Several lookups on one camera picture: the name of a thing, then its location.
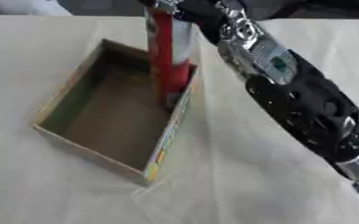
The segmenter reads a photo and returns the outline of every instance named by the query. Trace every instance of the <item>white tablecloth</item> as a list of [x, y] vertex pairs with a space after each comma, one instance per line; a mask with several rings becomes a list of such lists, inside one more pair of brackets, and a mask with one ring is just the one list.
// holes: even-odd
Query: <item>white tablecloth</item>
[[[263, 25], [359, 105], [359, 20]], [[145, 49], [144, 20], [0, 17], [0, 223], [359, 224], [349, 182], [279, 128], [204, 38], [203, 81], [155, 184], [55, 150], [29, 122], [101, 38]]]

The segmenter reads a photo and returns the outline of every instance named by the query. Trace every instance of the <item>open box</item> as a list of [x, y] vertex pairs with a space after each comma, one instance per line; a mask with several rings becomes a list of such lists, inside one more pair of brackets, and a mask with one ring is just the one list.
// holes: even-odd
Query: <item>open box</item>
[[33, 127], [57, 148], [140, 184], [152, 182], [196, 87], [172, 113], [158, 104], [148, 53], [103, 40], [39, 111]]

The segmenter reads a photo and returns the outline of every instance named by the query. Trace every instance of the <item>aerosol can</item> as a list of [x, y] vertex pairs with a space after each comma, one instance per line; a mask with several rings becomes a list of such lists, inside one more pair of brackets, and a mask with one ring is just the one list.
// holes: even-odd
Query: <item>aerosol can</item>
[[192, 24], [163, 11], [145, 10], [151, 76], [159, 102], [173, 109], [189, 81]]

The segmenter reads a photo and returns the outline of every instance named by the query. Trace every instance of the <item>robotic hand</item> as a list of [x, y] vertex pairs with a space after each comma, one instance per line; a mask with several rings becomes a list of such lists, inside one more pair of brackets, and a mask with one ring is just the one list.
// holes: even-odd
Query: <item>robotic hand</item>
[[252, 21], [241, 0], [140, 0], [196, 23], [253, 99], [359, 193], [359, 108], [323, 73]]

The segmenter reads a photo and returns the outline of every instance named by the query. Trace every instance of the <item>white table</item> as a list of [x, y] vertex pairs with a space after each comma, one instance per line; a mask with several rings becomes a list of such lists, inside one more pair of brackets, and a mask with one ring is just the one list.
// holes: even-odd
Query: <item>white table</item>
[[[359, 20], [264, 23], [359, 105]], [[29, 127], [101, 38], [146, 48], [142, 18], [0, 17], [0, 223], [359, 224], [349, 182], [253, 102], [213, 46], [160, 179], [142, 188]]]

